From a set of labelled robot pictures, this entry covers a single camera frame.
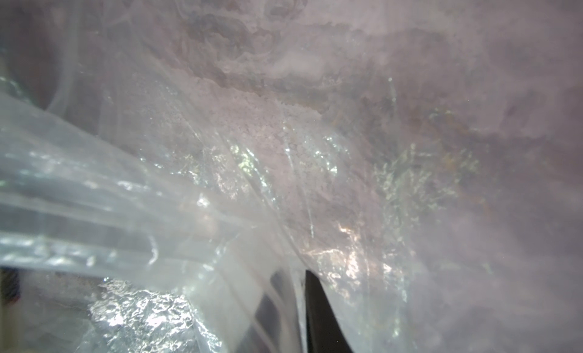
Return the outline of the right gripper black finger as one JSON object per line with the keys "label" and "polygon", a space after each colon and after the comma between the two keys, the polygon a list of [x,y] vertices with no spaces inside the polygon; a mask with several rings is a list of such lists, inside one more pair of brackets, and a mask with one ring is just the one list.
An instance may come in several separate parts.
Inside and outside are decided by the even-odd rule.
{"label": "right gripper black finger", "polygon": [[319,278],[310,270],[305,271],[305,306],[309,353],[353,353]]}

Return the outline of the clear plastic vacuum bag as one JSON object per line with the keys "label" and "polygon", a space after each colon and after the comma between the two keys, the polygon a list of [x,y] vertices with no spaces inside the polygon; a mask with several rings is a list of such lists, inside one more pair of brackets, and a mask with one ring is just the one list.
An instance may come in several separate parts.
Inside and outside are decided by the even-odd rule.
{"label": "clear plastic vacuum bag", "polygon": [[1,0],[1,350],[582,350],[582,0]]}

